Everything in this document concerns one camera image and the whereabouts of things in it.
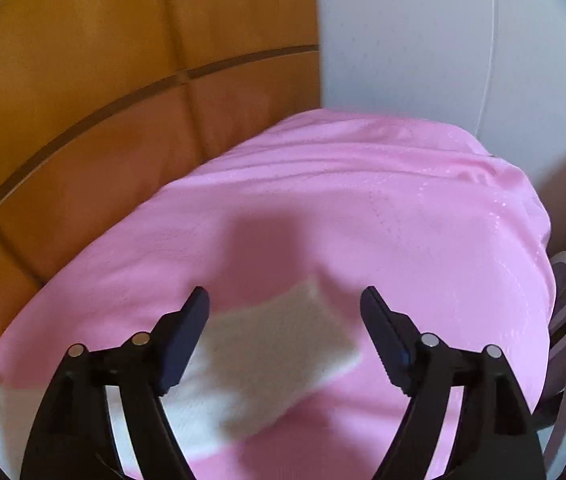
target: pink cloth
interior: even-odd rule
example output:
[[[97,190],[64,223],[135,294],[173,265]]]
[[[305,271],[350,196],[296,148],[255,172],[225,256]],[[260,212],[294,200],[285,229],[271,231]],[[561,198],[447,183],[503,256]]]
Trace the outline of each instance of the pink cloth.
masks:
[[[376,285],[449,345],[504,349],[538,401],[554,279],[549,220],[525,174],[447,124],[315,110],[288,118],[161,189],[61,270],[0,339],[0,382],[42,386],[77,341],[149,330],[195,285],[213,312],[315,276],[361,364],[274,426],[191,464],[199,479],[370,478],[407,398],[359,319]],[[450,402],[458,411],[460,397]],[[444,427],[430,474],[445,467]]]

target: white panel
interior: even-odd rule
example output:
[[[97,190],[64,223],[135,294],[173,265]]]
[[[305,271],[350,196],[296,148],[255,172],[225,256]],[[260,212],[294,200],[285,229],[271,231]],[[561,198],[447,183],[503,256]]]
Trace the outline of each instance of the white panel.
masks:
[[[496,0],[478,137],[541,186],[566,161],[566,0]]]
[[[319,22],[325,106],[476,131],[492,0],[319,0]]]

